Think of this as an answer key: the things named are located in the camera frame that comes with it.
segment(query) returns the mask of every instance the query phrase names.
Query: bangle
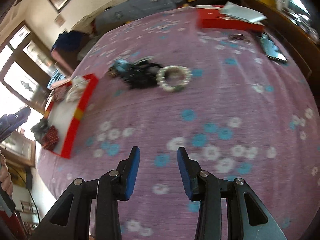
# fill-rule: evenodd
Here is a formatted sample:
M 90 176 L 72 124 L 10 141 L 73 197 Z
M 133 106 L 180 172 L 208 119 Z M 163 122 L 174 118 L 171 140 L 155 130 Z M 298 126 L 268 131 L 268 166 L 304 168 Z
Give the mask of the bangle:
M 175 86 L 170 86 L 165 80 L 166 73 L 178 72 L 183 76 L 183 80 Z M 162 87 L 165 91 L 176 92 L 182 90 L 192 79 L 191 71 L 183 66 L 167 66 L 161 68 L 157 73 L 157 84 L 159 87 Z

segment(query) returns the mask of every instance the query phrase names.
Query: smartphone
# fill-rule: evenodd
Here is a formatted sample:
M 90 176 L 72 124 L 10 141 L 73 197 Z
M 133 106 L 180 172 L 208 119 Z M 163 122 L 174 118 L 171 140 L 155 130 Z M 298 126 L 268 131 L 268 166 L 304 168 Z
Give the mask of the smartphone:
M 280 51 L 278 46 L 270 39 L 269 35 L 266 33 L 262 33 L 261 36 L 257 36 L 260 46 L 262 47 L 264 53 L 268 58 L 276 61 L 280 61 L 283 63 L 287 62 L 287 59 Z

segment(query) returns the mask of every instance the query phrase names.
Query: person's hand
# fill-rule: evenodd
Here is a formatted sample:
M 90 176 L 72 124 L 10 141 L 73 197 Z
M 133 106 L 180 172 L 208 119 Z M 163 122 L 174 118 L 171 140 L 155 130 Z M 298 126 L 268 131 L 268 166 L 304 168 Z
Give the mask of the person's hand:
M 11 181 L 11 175 L 8 171 L 8 167 L 5 164 L 5 157 L 0 153 L 0 182 L 1 188 L 7 192 L 9 196 L 12 196 L 13 184 Z

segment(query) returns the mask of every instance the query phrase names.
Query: white flower print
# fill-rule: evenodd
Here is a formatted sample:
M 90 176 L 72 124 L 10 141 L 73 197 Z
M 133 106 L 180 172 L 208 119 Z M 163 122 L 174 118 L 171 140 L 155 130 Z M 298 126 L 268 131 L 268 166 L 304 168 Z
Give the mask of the white flower print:
M 301 118 L 299 123 L 300 123 L 300 125 L 301 125 L 302 127 L 305 127 L 305 126 L 306 126 L 306 119 Z
M 166 184 L 155 184 L 152 187 L 152 192 L 157 195 L 167 194 L 169 187 Z
M 100 125 L 100 131 L 105 132 L 111 128 L 111 122 L 106 121 Z
M 267 150 L 267 158 L 268 159 L 274 159 L 277 155 L 277 151 L 274 147 L 270 147 L 268 150 Z
M 190 160 L 194 160 L 194 161 L 197 161 L 197 162 L 200 159 L 200 154 L 198 154 L 198 153 L 190 153 L 190 154 L 188 154 L 188 156 L 189 156 Z
M 305 116 L 308 119 L 311 119 L 313 117 L 313 110 L 310 107 L 306 109 Z
M 220 156 L 220 149 L 214 145 L 203 148 L 203 155 L 208 161 L 215 161 Z
M 258 64 L 262 64 L 262 58 L 256 57 L 256 58 L 254 58 L 254 61 L 255 61 L 256 63 L 258 63 Z
M 216 49 L 224 49 L 224 46 L 223 45 L 217 45 L 215 48 Z
M 168 143 L 167 143 L 167 149 L 168 150 L 172 150 L 172 151 L 176 151 L 178 150 L 179 147 L 183 147 L 186 143 L 186 140 L 184 137 L 176 137 L 171 139 Z
M 115 140 L 120 137 L 120 131 L 119 129 L 111 129 L 108 133 L 109 140 Z
M 246 150 L 245 157 L 248 159 L 254 159 L 257 154 L 258 154 L 258 148 L 250 147 Z
M 301 131 L 300 132 L 300 139 L 304 141 L 306 138 L 307 138 L 306 133 L 304 131 Z
M 104 151 L 102 149 L 96 149 L 93 152 L 93 157 L 94 158 L 100 158 L 100 157 L 102 157 L 102 155 L 104 155 Z
M 124 130 L 122 132 L 122 136 L 129 137 L 129 136 L 133 135 L 133 132 L 134 132 L 134 128 L 131 128 L 131 127 L 124 128 Z
M 263 86 L 259 84 L 252 85 L 252 88 L 259 94 L 263 93 Z
M 292 115 L 292 122 L 293 122 L 294 125 L 299 125 L 300 118 L 293 114 Z
M 98 142 L 103 142 L 106 139 L 107 135 L 105 133 L 101 133 L 97 136 Z
M 314 167 L 312 168 L 311 174 L 312 174 L 312 176 L 316 176 L 317 173 L 318 173 L 318 167 L 317 167 L 317 166 L 314 166 Z
M 246 148 L 241 145 L 235 145 L 231 148 L 231 153 L 234 157 L 241 157 L 245 151 Z
M 235 160 L 230 158 L 224 158 L 218 161 L 218 164 L 215 165 L 215 169 L 217 173 L 228 173 L 235 167 L 235 165 Z
M 127 222 L 127 229 L 130 232 L 138 232 L 141 228 L 141 225 L 138 221 L 136 220 L 130 220 Z
M 90 104 L 87 107 L 87 111 L 92 111 L 94 109 L 94 104 Z
M 140 228 L 139 233 L 142 236 L 151 236 L 153 234 L 153 230 L 151 228 Z
M 242 120 L 239 117 L 232 117 L 228 121 L 228 126 L 231 128 L 238 128 L 242 124 Z

